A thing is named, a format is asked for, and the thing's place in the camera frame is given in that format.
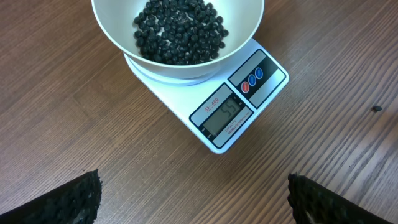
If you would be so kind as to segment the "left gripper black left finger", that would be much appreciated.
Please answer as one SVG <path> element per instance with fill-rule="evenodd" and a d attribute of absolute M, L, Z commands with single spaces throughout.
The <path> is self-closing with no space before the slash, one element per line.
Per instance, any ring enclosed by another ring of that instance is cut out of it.
<path fill-rule="evenodd" d="M 1 223 L 94 223 L 101 203 L 98 170 L 89 171 L 30 202 L 1 214 Z"/>

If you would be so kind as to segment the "pile of black beans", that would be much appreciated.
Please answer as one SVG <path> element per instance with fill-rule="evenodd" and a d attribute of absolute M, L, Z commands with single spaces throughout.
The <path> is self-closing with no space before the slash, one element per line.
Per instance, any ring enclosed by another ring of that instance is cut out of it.
<path fill-rule="evenodd" d="M 229 31 L 212 3 L 203 0 L 149 0 L 134 18 L 139 54 L 167 65 L 216 60 Z"/>

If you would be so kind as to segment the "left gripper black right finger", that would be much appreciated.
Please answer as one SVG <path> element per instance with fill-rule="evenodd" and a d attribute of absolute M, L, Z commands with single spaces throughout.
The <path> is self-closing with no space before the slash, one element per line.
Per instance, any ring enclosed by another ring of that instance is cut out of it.
<path fill-rule="evenodd" d="M 288 181 L 296 224 L 391 224 L 303 175 L 289 174 Z"/>

